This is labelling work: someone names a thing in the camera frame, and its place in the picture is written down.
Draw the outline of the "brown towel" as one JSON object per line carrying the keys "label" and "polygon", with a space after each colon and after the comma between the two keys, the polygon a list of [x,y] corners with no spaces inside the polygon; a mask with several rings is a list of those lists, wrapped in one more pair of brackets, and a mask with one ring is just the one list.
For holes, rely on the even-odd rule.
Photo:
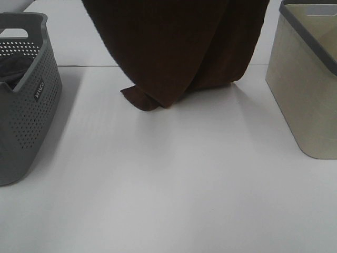
{"label": "brown towel", "polygon": [[185,93],[239,80],[268,1],[84,1],[136,108],[169,108]]}

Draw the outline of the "grey perforated laundry basket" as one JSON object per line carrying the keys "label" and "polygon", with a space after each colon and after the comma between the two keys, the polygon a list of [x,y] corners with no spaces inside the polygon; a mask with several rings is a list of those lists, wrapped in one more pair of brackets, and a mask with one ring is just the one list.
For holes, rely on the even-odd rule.
{"label": "grey perforated laundry basket", "polygon": [[13,85],[1,81],[1,185],[19,181],[31,167],[52,124],[62,82],[43,13],[1,13],[1,29],[26,37],[1,38],[1,60],[29,60]]}

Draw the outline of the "dark grey cloth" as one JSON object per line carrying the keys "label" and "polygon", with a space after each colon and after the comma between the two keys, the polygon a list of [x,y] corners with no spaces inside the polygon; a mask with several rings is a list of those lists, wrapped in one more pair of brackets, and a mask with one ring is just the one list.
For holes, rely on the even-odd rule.
{"label": "dark grey cloth", "polygon": [[1,57],[1,82],[20,80],[29,69],[33,59],[23,56]]}

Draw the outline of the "beige basket with grey rim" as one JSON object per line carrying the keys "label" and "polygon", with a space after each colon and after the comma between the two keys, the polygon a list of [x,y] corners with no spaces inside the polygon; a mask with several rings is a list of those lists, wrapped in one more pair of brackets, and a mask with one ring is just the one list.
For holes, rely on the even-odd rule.
{"label": "beige basket with grey rim", "polygon": [[282,1],[266,82],[300,150],[336,158],[336,1]]}

